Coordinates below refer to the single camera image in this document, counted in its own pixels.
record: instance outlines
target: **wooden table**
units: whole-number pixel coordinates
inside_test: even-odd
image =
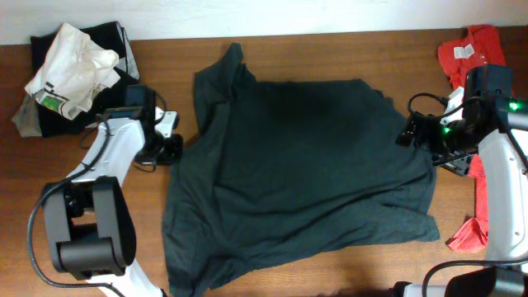
[[[502,28],[502,48],[513,69],[517,95],[528,96],[528,31]],[[417,92],[448,95],[452,90],[436,58],[436,47],[459,39],[465,30],[366,32],[200,40],[133,41],[132,49],[143,83],[156,89],[171,110],[180,113],[177,131],[190,139],[197,134],[192,102],[193,73],[217,61],[231,42],[243,46],[244,61],[259,80],[310,81],[363,78],[394,99],[407,115],[408,98]],[[99,290],[60,290],[39,280],[28,261],[26,224],[31,207],[46,182],[57,181],[79,164],[85,151],[79,136],[51,139],[21,138],[10,122],[31,79],[28,45],[0,47],[0,283],[3,296],[88,296]],[[433,101],[416,109],[441,112]],[[388,288],[396,281],[420,282],[439,262],[482,258],[455,254],[445,246],[466,216],[474,214],[474,181],[438,169],[430,213],[441,240],[434,243],[349,247],[283,266],[254,271],[210,291],[208,296],[355,295]],[[161,220],[169,183],[168,168],[147,174],[134,168],[123,192],[138,235],[137,259],[150,280],[168,289],[163,257]],[[35,225],[35,250],[47,274],[57,281],[73,281],[56,273],[49,260],[42,216]],[[432,284],[445,284],[469,268],[440,271]]]

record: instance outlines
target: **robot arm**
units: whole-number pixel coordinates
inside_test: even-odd
[[[413,111],[411,102],[411,115],[397,143],[410,145],[414,140],[414,145],[431,151],[435,165],[462,176],[470,156],[478,153],[488,182],[489,232],[486,261],[442,263],[427,274],[423,288],[411,285],[404,296],[523,296],[523,272],[528,271],[528,105],[512,97],[511,70],[489,64],[472,69],[464,100],[441,116]],[[427,289],[432,273],[458,265],[489,268],[457,276],[447,287]]]
[[[145,86],[129,87],[126,106],[103,114],[105,122],[99,124],[93,145],[68,175],[75,178],[43,204],[55,270],[79,281],[111,284],[127,297],[165,295],[135,260],[134,225],[121,191],[132,162],[170,165],[181,155],[182,137],[172,134],[177,113],[158,109],[155,98],[156,93]],[[90,170],[79,176],[87,164]],[[95,222],[74,223],[89,213],[95,215]],[[116,296],[115,291],[100,288]]]

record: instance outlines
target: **dark green t-shirt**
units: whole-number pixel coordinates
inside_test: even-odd
[[[439,238],[431,156],[357,80],[257,82],[233,44],[196,74],[201,137],[172,168],[163,217],[171,293],[353,245]]]

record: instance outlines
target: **black cable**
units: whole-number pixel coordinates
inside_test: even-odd
[[[436,99],[438,100],[438,96],[435,96],[431,93],[418,93],[414,96],[411,97],[411,99],[409,99],[409,103],[407,104],[407,110],[409,111],[409,113],[413,116],[413,117],[416,117],[416,118],[420,118],[420,119],[424,119],[424,120],[441,120],[447,116],[451,116],[451,115],[454,115],[454,113],[456,113],[457,111],[459,111],[460,109],[464,108],[465,106],[469,105],[469,104],[473,104],[475,102],[481,102],[482,99],[480,97],[471,97],[470,99],[468,100],[464,100],[462,102],[462,104],[460,104],[459,106],[457,106],[454,110],[448,112],[448,113],[445,113],[443,115],[422,115],[418,112],[416,112],[415,110],[413,110],[412,108],[412,103],[414,101],[414,99],[418,98],[418,97],[430,97],[430,98],[433,98],[433,99]]]
[[[106,127],[106,137],[105,141],[103,142],[101,149],[97,153],[96,157],[87,165],[84,167],[83,170],[80,172],[77,172],[73,174],[70,177],[64,178],[62,181],[59,181],[55,184],[53,184],[51,187],[49,187],[46,192],[39,198],[39,200],[36,202],[35,206],[33,207],[33,210],[31,211],[29,221],[27,223],[27,232],[26,232],[26,239],[27,239],[27,252],[30,257],[31,265],[35,269],[36,274],[43,280],[46,284],[52,285],[57,288],[62,289],[77,289],[77,288],[97,288],[97,287],[104,287],[108,290],[111,290],[116,295],[120,297],[125,297],[121,292],[118,291],[112,284],[107,283],[93,283],[93,284],[64,284],[64,283],[58,283],[55,281],[52,281],[49,279],[44,272],[40,269],[39,264],[36,262],[35,258],[35,252],[33,250],[33,224],[35,222],[36,214],[39,210],[39,208],[46,202],[46,200],[51,196],[51,194],[58,191],[61,187],[67,185],[72,180],[82,176],[86,172],[88,172],[101,158],[102,154],[105,152],[106,147],[108,146],[108,143],[110,142],[110,126],[108,125],[108,122],[104,119],[101,119],[101,121],[105,124]]]
[[[138,164],[141,165],[141,166],[145,165],[145,164],[142,164],[142,163],[134,162],[134,163],[132,163],[132,166],[134,166],[134,168],[138,169],[139,171],[146,172],[146,173],[155,172],[156,168],[158,167],[158,164],[157,164],[156,160],[153,160],[152,164],[150,164],[152,166],[152,170],[143,169],[141,166],[138,166]]]
[[[525,166],[525,170],[527,170],[528,169],[528,158],[526,158],[526,155],[522,151],[521,146],[519,145],[519,143],[517,142],[517,140],[513,136],[512,128],[505,127],[505,130],[506,130],[506,135],[508,136],[509,140],[511,141],[511,144],[513,145],[513,148],[515,149],[515,151],[519,155],[519,158],[521,158],[521,162]]]
[[[423,279],[423,283],[422,283],[422,297],[427,297],[427,285],[429,284],[429,280],[431,279],[431,277],[438,271],[445,269],[445,268],[454,267],[454,266],[515,266],[515,265],[523,265],[526,263],[528,263],[528,257],[524,257],[518,260],[504,260],[504,261],[457,260],[457,261],[443,262],[441,264],[434,266],[426,274],[426,277]]]
[[[162,101],[162,104],[163,104],[163,115],[162,115],[161,118],[159,118],[159,119],[154,121],[155,125],[157,125],[157,124],[162,122],[163,118],[165,117],[165,112],[167,112],[167,102],[165,101],[165,99],[163,99],[163,97],[161,95],[159,95],[158,92],[156,92],[156,97],[159,98]]]
[[[436,98],[436,100],[438,102],[440,102],[440,104],[442,104],[443,106],[447,107],[449,105],[449,98],[445,98],[445,97],[438,97]]]
[[[83,143],[84,143],[84,140],[86,139],[86,137],[88,137],[88,135],[92,134],[95,130],[97,130],[97,126],[91,128],[88,132],[86,132],[85,134],[83,134],[81,136],[81,139],[79,140],[79,148],[81,149],[89,149],[90,146],[84,146]]]

